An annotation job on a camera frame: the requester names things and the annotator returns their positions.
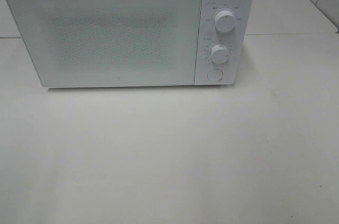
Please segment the round door release button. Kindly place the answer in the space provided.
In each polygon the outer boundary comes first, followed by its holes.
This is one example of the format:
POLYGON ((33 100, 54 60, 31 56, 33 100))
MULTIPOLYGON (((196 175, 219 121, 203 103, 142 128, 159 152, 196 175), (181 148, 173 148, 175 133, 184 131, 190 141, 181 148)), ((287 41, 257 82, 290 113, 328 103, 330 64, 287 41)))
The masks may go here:
POLYGON ((220 69, 212 69, 207 73, 207 79, 212 82, 219 82, 223 78, 223 72, 220 69))

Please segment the white timer knob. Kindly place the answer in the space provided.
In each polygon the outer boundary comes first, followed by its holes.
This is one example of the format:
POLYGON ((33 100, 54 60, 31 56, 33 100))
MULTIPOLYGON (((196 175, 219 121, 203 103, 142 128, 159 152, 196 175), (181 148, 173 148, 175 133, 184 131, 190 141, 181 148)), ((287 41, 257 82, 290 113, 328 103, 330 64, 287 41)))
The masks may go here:
POLYGON ((224 45, 215 45, 210 49, 210 58, 214 64, 224 64, 229 59, 229 50, 224 45))

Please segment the white microwave door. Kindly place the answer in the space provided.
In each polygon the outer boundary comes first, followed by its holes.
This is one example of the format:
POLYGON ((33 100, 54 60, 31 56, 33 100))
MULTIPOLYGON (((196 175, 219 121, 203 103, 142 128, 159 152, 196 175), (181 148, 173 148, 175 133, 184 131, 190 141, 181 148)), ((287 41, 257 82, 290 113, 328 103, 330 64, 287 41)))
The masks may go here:
POLYGON ((191 85, 200 0, 7 0, 44 87, 191 85))

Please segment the white upper power knob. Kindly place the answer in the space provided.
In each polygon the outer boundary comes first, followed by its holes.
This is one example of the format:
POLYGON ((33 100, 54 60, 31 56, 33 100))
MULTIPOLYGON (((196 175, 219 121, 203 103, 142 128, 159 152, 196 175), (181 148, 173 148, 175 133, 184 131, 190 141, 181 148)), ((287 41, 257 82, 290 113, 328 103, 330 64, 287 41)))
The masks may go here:
POLYGON ((218 11, 213 19, 216 30, 221 33, 227 33, 235 27, 236 14, 228 8, 224 8, 218 11))

